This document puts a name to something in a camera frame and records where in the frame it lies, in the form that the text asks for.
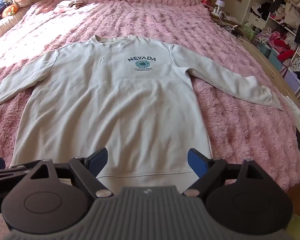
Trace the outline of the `white Nevada sweatshirt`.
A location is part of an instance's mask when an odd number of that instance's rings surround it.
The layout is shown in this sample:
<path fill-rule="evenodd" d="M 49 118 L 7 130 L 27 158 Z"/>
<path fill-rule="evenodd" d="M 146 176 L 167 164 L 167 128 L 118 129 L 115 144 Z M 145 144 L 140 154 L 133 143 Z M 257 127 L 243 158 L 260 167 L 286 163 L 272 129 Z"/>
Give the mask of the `white Nevada sweatshirt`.
<path fill-rule="evenodd" d="M 97 178 L 123 186 L 186 190 L 197 180 L 189 149 L 212 149 L 191 77 L 244 101 L 281 109 L 254 76 L 241 76 L 177 44 L 93 36 L 49 51 L 0 81 L 0 105 L 33 88 L 21 116 L 12 165 L 66 163 L 108 150 Z"/>

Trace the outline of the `small folded pink clothes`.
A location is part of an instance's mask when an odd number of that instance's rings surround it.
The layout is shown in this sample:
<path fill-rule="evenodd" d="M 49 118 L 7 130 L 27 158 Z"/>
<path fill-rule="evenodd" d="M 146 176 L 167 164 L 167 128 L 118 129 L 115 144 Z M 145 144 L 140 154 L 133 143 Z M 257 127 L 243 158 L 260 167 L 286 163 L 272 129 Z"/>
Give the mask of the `small folded pink clothes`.
<path fill-rule="evenodd" d="M 64 1 L 59 2 L 56 5 L 56 7 L 53 10 L 53 12 L 55 14 L 57 14 L 57 13 L 64 13 L 64 12 L 67 12 L 69 10 L 78 9 L 82 5 L 83 5 L 83 1 L 82 0 L 64 0 Z"/>

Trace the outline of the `wooden nightstand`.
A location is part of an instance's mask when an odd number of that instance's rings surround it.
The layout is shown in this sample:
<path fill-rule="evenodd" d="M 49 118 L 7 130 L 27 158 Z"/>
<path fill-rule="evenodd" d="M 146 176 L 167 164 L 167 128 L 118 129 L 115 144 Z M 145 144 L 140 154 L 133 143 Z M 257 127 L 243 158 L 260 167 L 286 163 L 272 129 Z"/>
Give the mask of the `wooden nightstand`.
<path fill-rule="evenodd" d="M 210 17 L 212 18 L 212 20 L 220 25 L 220 26 L 224 26 L 224 25 L 227 25 L 227 26 L 237 26 L 239 29 L 242 28 L 242 25 L 240 23 L 238 23 L 236 20 L 230 20 L 229 18 L 227 17 L 224 17 L 223 15 L 216 15 L 214 14 L 213 12 L 210 12 Z"/>

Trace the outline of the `pink fluffy bed blanket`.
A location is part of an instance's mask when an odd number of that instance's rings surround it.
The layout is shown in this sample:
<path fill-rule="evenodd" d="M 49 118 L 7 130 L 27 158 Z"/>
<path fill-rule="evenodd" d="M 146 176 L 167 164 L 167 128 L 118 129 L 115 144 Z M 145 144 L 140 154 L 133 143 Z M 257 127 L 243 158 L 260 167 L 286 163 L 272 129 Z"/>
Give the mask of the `pink fluffy bed blanket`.
<path fill-rule="evenodd" d="M 114 191 L 185 190 L 191 148 L 253 158 L 284 190 L 300 181 L 283 95 L 196 0 L 42 0 L 0 39 L 0 157 L 64 163 L 102 147 Z"/>

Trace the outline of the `white bedside lamp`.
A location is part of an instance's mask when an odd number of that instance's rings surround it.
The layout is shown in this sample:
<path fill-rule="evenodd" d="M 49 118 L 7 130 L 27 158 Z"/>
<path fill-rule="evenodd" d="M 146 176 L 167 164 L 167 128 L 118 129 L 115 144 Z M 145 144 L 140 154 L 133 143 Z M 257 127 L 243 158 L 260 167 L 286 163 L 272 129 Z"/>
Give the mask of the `white bedside lamp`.
<path fill-rule="evenodd" d="M 213 10 L 213 14 L 214 15 L 222 14 L 222 8 L 225 6 L 225 2 L 222 0 L 216 0 L 215 5 L 216 5 L 216 7 Z"/>

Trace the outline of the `white open wardrobe shelf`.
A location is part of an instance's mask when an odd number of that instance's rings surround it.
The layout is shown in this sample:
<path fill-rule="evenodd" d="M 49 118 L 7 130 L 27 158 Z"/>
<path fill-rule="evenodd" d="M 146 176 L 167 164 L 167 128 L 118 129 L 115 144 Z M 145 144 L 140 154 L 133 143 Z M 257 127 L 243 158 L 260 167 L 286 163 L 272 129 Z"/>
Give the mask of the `white open wardrobe shelf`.
<path fill-rule="evenodd" d="M 300 0 L 250 0 L 247 14 L 253 43 L 300 99 Z"/>

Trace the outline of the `orange plush toy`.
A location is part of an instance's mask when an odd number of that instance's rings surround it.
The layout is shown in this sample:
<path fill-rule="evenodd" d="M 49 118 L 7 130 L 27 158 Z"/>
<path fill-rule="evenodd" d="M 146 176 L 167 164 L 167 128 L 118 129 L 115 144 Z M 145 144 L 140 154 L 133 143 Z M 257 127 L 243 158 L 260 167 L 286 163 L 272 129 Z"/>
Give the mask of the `orange plush toy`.
<path fill-rule="evenodd" d="M 6 18 L 7 16 L 13 16 L 18 12 L 18 9 L 16 4 L 9 5 L 3 10 L 1 17 Z"/>

